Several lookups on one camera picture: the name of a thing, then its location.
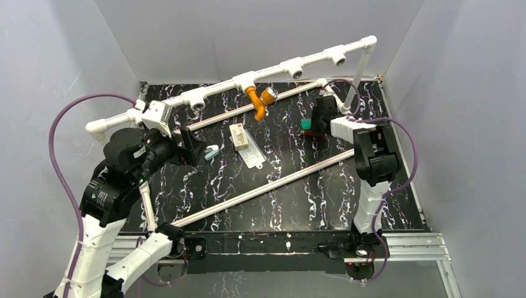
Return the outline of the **brown water faucet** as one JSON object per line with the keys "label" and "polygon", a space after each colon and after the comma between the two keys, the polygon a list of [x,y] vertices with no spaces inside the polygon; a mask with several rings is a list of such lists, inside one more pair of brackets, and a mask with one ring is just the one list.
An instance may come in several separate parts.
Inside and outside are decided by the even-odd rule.
{"label": "brown water faucet", "polygon": [[327,135],[325,133],[318,133],[318,132],[312,132],[310,130],[301,130],[300,135],[306,137],[306,138],[316,138],[316,139],[327,139]]}

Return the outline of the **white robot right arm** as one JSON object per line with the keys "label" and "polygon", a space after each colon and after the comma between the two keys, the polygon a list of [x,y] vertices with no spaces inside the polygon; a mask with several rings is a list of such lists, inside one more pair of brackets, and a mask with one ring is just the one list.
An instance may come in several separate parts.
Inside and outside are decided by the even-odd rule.
{"label": "white robot right arm", "polygon": [[334,96],[320,96],[315,99],[310,130],[353,144],[360,198],[349,249],[355,256],[367,256],[380,243],[383,196],[401,169],[393,129],[389,124],[368,124],[346,116],[337,109]]}

